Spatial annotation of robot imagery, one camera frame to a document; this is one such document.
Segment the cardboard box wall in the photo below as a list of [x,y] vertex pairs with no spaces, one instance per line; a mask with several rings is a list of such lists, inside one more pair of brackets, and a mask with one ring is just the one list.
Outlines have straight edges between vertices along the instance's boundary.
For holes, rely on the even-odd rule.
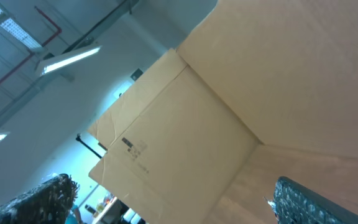
[[276,223],[281,176],[358,214],[358,0],[218,1],[89,133],[148,223]]

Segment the red ceiling pipe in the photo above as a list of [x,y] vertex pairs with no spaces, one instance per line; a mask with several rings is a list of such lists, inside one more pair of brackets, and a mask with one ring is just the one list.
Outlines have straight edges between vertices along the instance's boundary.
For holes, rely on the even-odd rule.
[[0,97],[12,99],[35,81],[35,64],[52,51],[63,29],[41,4],[29,5],[21,12],[0,5],[43,47],[40,52],[31,51],[0,28]]

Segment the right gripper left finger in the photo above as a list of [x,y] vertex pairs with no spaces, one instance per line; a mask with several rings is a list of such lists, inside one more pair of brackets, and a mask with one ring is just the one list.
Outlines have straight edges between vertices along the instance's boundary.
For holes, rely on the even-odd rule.
[[59,174],[0,206],[0,224],[64,224],[79,184],[68,174]]

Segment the ceiling grid light panel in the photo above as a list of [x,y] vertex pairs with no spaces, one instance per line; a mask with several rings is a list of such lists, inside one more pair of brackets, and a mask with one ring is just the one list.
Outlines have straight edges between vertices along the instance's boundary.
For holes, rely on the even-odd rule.
[[1,5],[0,28],[31,51],[40,52],[43,49],[42,44],[27,32]]

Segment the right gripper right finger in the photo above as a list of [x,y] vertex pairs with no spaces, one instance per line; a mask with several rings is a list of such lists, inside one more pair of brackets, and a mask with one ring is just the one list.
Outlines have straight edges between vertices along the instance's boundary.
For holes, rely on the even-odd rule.
[[357,214],[285,176],[265,201],[279,224],[358,224]]

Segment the ceiling fluorescent light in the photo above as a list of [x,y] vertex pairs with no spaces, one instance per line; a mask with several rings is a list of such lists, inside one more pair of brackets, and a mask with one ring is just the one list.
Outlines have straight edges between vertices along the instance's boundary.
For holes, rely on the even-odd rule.
[[101,45],[89,45],[46,60],[41,60],[35,68],[35,74],[42,77],[55,72],[56,70],[97,54],[101,48]]

